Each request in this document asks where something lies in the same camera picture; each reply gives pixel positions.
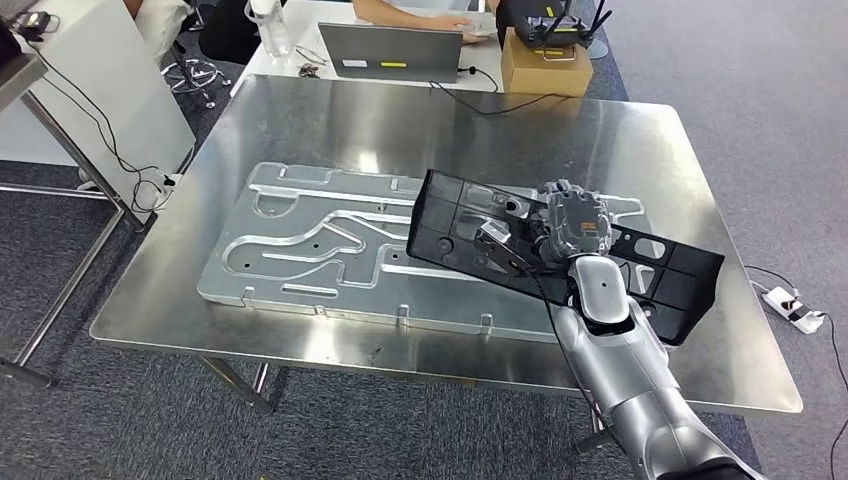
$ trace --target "stainless steel table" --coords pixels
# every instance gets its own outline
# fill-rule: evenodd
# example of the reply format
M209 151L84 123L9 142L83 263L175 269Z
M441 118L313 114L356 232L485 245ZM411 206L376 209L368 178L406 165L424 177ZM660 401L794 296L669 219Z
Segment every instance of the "stainless steel table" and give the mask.
M463 93L483 109L528 98ZM91 326L116 346L198 355L250 403L223 360L459 379L577 394L558 346L207 303L196 284L260 161L423 176L429 167L506 185L567 177L642 199L654 233L727 256L715 306L671 355L684 396L731 412L800 412L801 398L673 108L546 99L479 117L438 90L250 77Z

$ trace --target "chair base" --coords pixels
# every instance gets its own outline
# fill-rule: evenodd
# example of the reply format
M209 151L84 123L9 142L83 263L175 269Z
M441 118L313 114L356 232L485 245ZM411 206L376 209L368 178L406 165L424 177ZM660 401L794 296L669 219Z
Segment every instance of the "chair base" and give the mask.
M206 108L215 108L215 102L206 91L215 80L221 78L225 87L233 84L213 63L198 59L186 59L176 49L172 49L176 62L162 69L162 76L174 95L199 92L206 100Z

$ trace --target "laptop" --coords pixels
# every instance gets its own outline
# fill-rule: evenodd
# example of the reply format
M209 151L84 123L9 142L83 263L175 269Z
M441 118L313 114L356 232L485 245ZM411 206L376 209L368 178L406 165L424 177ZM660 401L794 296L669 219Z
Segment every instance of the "laptop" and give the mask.
M456 83L462 33L319 23L340 77Z

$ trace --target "cardboard box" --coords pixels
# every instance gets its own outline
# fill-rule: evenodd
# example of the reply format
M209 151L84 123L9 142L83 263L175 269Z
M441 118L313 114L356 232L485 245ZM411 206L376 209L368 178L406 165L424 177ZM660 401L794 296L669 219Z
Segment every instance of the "cardboard box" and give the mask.
M572 56L571 48L558 53L559 55L549 53L548 57L569 58ZM566 62L547 61L541 52L533 52L521 43L514 29L507 29L503 55L501 55L504 91L561 93L571 97L582 97L586 94L594 69L583 47L575 45L573 56L574 60Z

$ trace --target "black cable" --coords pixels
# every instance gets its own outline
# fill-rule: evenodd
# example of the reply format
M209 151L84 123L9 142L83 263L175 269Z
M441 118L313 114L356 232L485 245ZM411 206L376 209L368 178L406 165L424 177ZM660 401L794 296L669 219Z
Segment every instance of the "black cable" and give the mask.
M839 369L839 375L842 377L842 383L845 384L845 391L848 393L848 378L845 376L845 370L842 368L842 360L839 358L839 347L836 346L836 323L833 321L833 318L829 313L820 313L817 315L818 317L827 317L830 321L830 344L833 346L833 354L836 356L836 367ZM833 439L833 443L830 444L830 478L831 480L836 480L836 474L833 470L833 455L836 452L836 445L839 443L839 440L842 438L842 435L845 433L845 430L848 429L848 418L845 419L845 422L842 423L842 428L839 429L839 433L836 434L836 438Z
M793 291L793 295L794 295L795 297L797 297L797 296L798 296L798 289L797 289L797 288L795 288L795 285L792 285L792 282L790 282L789 280L787 280L787 279L786 279L786 277L784 277L783 275L781 275L781 274L779 274L779 273L777 273L777 272L775 272L775 271L769 270L769 269L767 269L767 268L757 267L757 266L755 266L755 265L743 265L743 266L744 266L745 268L747 268L747 269L750 269L750 270L756 270L756 271L758 271L758 272L767 273L767 274L769 274L769 275L772 275L772 276L774 276L774 277L777 277L777 278L779 278L779 279L783 280L783 282L784 282L784 283L786 283L787 285L789 285L789 288L791 288L791 289L792 289L792 291Z
M748 268L748 269L751 269L751 270L756 270L758 272L763 272L763 273L767 273L769 275L773 275L774 277L783 280L783 282L786 283L787 285L789 285L789 288L791 288L793 290L794 295L796 297L798 296L798 289L795 288L795 285L793 285L792 282L790 282L789 279L787 279L783 275L781 275L781 274L779 274L775 271L769 270L767 268L763 268L763 267L757 267L757 266L754 266L754 265L743 265L743 266L745 268ZM830 322L830 344L833 347L833 355L836 357L836 367L839 370L839 376L842 377L842 383L845 385L845 392L848 393L848 376L845 375L845 369L842 366L842 359L839 357L839 347L836 345L836 322L833 321L833 317L831 317L830 314L827 313L827 312L818 313L818 314L816 314L816 316L819 317L819 318L827 317L828 321ZM845 434L846 430L848 430L848 418L846 418L845 421L842 423L842 427L839 429L839 433L836 434L836 437L833 439L833 443L830 444L829 460L830 460L830 479L831 480L836 480L836 472L833 468L833 456L836 453L836 445L839 444L839 440L842 439L842 435Z
M118 159L118 165L124 171L126 171L128 173L134 173L135 175L138 176L138 179L136 180L135 185L133 185L133 199L132 199L132 203L130 204L130 209L132 211L136 212L136 213L153 213L157 208L161 207L161 205L164 205L165 202L163 201L162 204L159 205L159 207L154 206L154 208L143 208L141 205L139 205L139 203L137 201L137 199L138 199L138 189L141 187L142 183L149 183L149 184L153 185L156 188L157 191L159 191L160 193L162 192L162 189L159 188L158 185L151 182L150 180L143 180L142 176L141 176L141 172L143 172L145 170L156 169L158 167L151 165L151 166L148 166L148 167L137 169L135 167L132 167L132 165L130 165L130 167L132 167L132 170L126 168L121 163L121 162L124 162L124 160L117 154L117 152L115 152L115 150L113 150L113 147L110 146L109 142L106 140L106 135L103 133L103 126L101 125L100 120L98 120L97 117L95 117L88 110L86 110L85 107L83 107L74 97L70 96L67 92L65 92L64 90L59 88L59 86L56 85L55 83L53 83L49 78L44 77L44 81L47 82L50 86L52 86L54 89L56 89L56 91L58 91L59 93L64 95L65 98L67 98L68 100L73 102L73 104L76 105L77 108L79 108L80 111L82 111L82 113L84 113L86 116L88 116L88 118L90 118L94 123L97 124L97 131L100 132L100 139L103 140L103 144L106 145L106 149L109 150L109 152L112 153L112 155L114 155L115 158Z
M492 82L493 90L491 93L498 93L498 82L496 82L495 79L492 78L492 76L486 73L484 70L481 70L472 65L468 68L460 68L459 72L468 72L471 75L477 75L477 72L482 73L486 78L489 79L490 82Z
M150 180L144 180L143 177L142 177L142 172L144 172L146 170L159 170L159 167L156 166L156 165L149 165L147 167L137 168L136 166L134 166L130 162L124 160L118 154L118 143L117 143L117 138L115 137L115 131L112 129L112 122L109 120L109 117L106 115L106 113L103 112L103 110L100 108L100 106L97 105L91 99L91 97L86 95L86 93L84 91L82 91L81 88L79 88L74 82L72 82L67 76L65 76L65 74L63 74L55 66L53 66L53 64L50 63L50 61L47 60L47 58L44 57L44 55L41 53L41 51L35 45L33 45L29 41L27 41L27 44L35 51L38 58L41 59L41 61L44 62L45 65L47 65L54 73L56 73L56 75L58 75L60 78L65 80L65 82L67 82L71 87L73 87L74 90L79 92L79 94L82 95L82 97L85 98L86 101L88 101L88 103L91 104L91 106L93 106L94 109L97 110L97 112L100 113L100 115L103 117L103 120L106 122L106 128L109 131L109 136L111 138L111 145L109 144L109 141L106 139L106 135L103 133L103 127L102 127L102 124L100 123L100 120L97 119L94 115L92 115L85 107L83 107L80 104L80 102L78 102L70 94L65 92L63 89L61 89L58 85L56 85L54 82L52 82L47 77L44 77L44 80L49 85L51 85L54 89L56 89L56 91L58 91L63 96L65 96L68 100L70 100L74 105L77 106L77 108L79 108L85 115L87 115L90 119L92 119L97 124L97 130L100 133L100 138L103 140L104 145L106 145L106 149L112 155L115 156L115 159L117 159L118 166L121 167L121 169L124 170L125 172L132 173L132 174L135 174L137 176L137 181L136 181L135 185L133 186L133 198L132 198L132 202L130 204L130 209L132 211L136 212L136 213L153 213L153 212L155 212L156 209L158 208L156 205L154 205L153 208L144 208L138 203L138 191L139 191L139 188L141 187L141 185L143 183L149 183L149 184L153 185L154 188L156 188L156 190L158 192L160 192L160 193L162 192L162 189L159 188L158 185L156 185L154 182L151 182ZM159 206L161 207L161 205L164 205L165 201L167 201L167 198L165 200L163 200Z
M574 377L574 381L575 383L577 383L577 388L580 390L580 394L583 395L583 399L586 400L586 403L589 404L589 408L592 409L592 412L598 418L598 421L601 422L601 425L603 425L604 431L607 432L607 435L609 435L612 441L615 442L616 445L618 445L618 448L620 448L622 452L627 453L626 450L624 450L624 445L622 445L621 441L610 429L610 426L609 424L607 424L607 421L604 418L604 415L601 413L600 408L598 408L598 405L589 397L589 391L583 385L583 380L580 379L580 375L577 373L577 370L575 370L574 367L571 365L571 361L568 359L568 354L564 350L562 339L559 338L559 333L557 333L556 325L554 323L554 315L551 312L551 302L550 300L548 300L548 295L545 293L545 289L542 288L542 284L539 282L539 278L536 277L536 274L533 273L533 271L529 268L524 268L520 265L518 267L521 271L528 275L531 280L533 280L533 284L536 286L536 290L539 291L539 295L541 295L542 301L545 302L545 310L548 312L548 319L551 321L551 328L554 330L554 336L557 339L557 343L559 344L560 349L563 349L562 353L563 357L565 358L565 365L568 367L568 370Z
M518 104L514 107L507 108L505 110L495 110L495 111L492 111L492 112L484 112L484 111L480 110L479 108L475 107L474 105L471 105L470 103L466 102L465 100L462 100L461 98L457 97L456 94L454 94L453 92L451 92L450 90L445 88L439 82L431 81L430 87L431 88L436 87L439 90L445 92L446 94L448 94L448 96L452 97L459 104L463 105L464 107L468 108L469 110L473 111L474 113L476 113L477 115L480 115L482 117L489 117L489 116L493 116L493 115L502 115L504 113L514 112L514 111L518 110L519 108L524 108L524 107L527 107L529 105L533 105L534 103L542 101L542 100L544 100L548 97L557 97L557 98L562 98L562 99L571 98L568 95L563 95L561 93L546 93L546 94L544 94L540 97L537 97L537 98L534 98L533 100L530 100L529 102L524 102L524 103Z
M62 19L58 15L50 15L50 19L56 19L56 27L53 30L45 30L44 33L56 33L59 31L59 27L62 26Z

